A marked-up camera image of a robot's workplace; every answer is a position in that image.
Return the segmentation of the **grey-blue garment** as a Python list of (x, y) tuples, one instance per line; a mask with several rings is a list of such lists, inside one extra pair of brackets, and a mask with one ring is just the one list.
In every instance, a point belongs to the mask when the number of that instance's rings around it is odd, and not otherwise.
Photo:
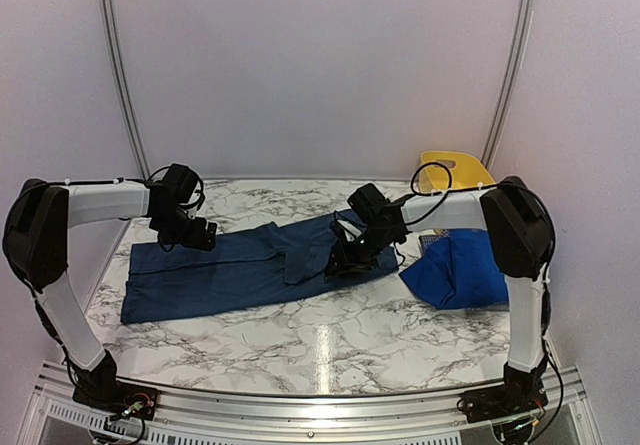
[(120, 321), (124, 325), (190, 319), (283, 304), (358, 286), (394, 273), (386, 248), (375, 268), (354, 277), (328, 277), (335, 236), (332, 215), (221, 234), (211, 251), (156, 243), (131, 248)]

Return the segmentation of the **blue pleated skirt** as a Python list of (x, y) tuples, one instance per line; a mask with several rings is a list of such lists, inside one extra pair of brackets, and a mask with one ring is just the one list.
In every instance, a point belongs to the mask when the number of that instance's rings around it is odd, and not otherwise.
[(409, 291), (439, 310), (507, 305), (506, 281), (495, 263), (488, 232), (449, 231), (448, 238), (432, 245), (400, 273)]

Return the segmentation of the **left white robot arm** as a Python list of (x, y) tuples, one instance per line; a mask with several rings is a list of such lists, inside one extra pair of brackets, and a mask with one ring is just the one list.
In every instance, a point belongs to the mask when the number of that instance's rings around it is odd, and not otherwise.
[(43, 327), (63, 350), (76, 388), (106, 410), (125, 403), (126, 388), (72, 290), (69, 232), (80, 225), (145, 218), (163, 250), (181, 246), (211, 251), (217, 226), (199, 216), (203, 203), (199, 175), (186, 165), (171, 164), (158, 180), (29, 179), (8, 212), (2, 237), (8, 265), (30, 291)]

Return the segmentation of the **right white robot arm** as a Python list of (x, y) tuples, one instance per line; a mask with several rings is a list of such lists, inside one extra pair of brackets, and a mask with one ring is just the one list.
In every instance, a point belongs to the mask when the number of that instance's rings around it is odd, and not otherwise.
[(506, 280), (510, 313), (510, 348), (495, 403), (515, 413), (539, 388), (548, 364), (545, 334), (550, 321), (549, 268), (556, 234), (548, 209), (515, 175), (490, 185), (420, 192), (396, 200), (372, 183), (348, 199), (364, 223), (363, 232), (348, 239), (338, 222), (325, 267), (327, 277), (355, 277), (374, 269), (378, 255), (427, 229), (477, 229), (488, 233), (495, 264)]

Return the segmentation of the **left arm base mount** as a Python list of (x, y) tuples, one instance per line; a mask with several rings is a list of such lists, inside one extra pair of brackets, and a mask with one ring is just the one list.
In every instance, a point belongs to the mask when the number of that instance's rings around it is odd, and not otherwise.
[(81, 405), (109, 412), (120, 418), (141, 418), (150, 421), (154, 418), (160, 393), (156, 388), (120, 382), (115, 395), (111, 398), (99, 398), (97, 392), (87, 393), (76, 387), (73, 400)]

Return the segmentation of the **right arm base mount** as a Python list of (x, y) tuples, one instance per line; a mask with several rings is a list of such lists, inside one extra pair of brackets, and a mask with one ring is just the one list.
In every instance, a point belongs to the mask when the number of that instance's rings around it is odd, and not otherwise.
[(545, 389), (539, 385), (523, 392), (515, 385), (495, 385), (463, 392), (456, 404), (469, 423), (506, 418), (530, 411), (541, 411), (548, 404)]

